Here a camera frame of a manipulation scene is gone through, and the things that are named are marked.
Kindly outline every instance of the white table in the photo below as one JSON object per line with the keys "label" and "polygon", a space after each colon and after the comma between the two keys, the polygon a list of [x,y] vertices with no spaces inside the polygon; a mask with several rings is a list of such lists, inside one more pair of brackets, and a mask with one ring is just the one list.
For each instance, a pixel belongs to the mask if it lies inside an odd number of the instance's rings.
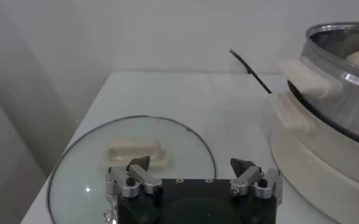
{"label": "white table", "polygon": [[[274,91],[286,90],[281,75],[261,75]],[[269,129],[276,117],[267,94],[244,74],[116,72],[102,87],[71,142],[98,125],[131,115],[169,117],[198,132],[215,157],[218,178],[233,178],[232,157],[275,167],[269,152]],[[22,224],[50,224],[45,195],[48,182]],[[309,205],[285,180],[277,223],[335,223]]]}

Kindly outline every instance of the stainless steel pot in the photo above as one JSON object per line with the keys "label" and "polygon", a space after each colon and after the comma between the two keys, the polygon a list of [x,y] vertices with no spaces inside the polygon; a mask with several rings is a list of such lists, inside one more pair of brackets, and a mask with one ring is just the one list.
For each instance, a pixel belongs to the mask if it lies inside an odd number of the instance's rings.
{"label": "stainless steel pot", "polygon": [[317,117],[359,142],[359,66],[345,58],[359,51],[359,23],[318,24],[307,30],[302,58],[307,58],[343,86],[337,96],[317,99],[292,92]]}

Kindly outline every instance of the white pot handle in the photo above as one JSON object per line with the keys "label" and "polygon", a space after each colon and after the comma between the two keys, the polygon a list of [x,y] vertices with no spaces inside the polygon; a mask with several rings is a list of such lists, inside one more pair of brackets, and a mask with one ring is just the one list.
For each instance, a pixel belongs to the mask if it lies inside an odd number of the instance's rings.
{"label": "white pot handle", "polygon": [[343,90],[342,84],[337,79],[325,73],[307,58],[283,60],[277,64],[302,94],[324,99],[338,96]]}
{"label": "white pot handle", "polygon": [[316,133],[316,122],[304,115],[296,101],[291,100],[292,93],[269,94],[269,101],[283,127],[302,134]]}

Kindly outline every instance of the glass lid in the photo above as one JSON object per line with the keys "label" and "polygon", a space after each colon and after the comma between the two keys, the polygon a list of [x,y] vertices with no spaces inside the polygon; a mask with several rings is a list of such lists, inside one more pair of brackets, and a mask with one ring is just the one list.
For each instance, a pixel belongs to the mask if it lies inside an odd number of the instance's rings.
{"label": "glass lid", "polygon": [[[131,152],[129,141],[142,150]],[[122,166],[127,157],[142,153],[152,154],[148,172],[158,178],[216,176],[209,148],[192,129],[162,117],[125,117],[85,134],[63,155],[48,186],[47,205],[52,221],[105,223],[102,214],[110,209],[105,171],[108,166]]]}

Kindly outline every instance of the pot rim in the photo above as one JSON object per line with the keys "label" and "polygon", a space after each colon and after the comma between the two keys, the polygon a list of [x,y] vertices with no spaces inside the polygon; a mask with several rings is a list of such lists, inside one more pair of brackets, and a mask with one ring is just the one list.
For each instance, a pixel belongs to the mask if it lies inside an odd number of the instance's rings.
{"label": "pot rim", "polygon": [[342,68],[348,73],[359,77],[359,66],[346,61],[336,55],[333,55],[312,41],[311,36],[316,33],[326,32],[330,30],[359,30],[359,22],[337,22],[337,23],[320,23],[311,26],[305,33],[307,45],[311,50],[317,53],[321,58],[334,64],[336,67]]}

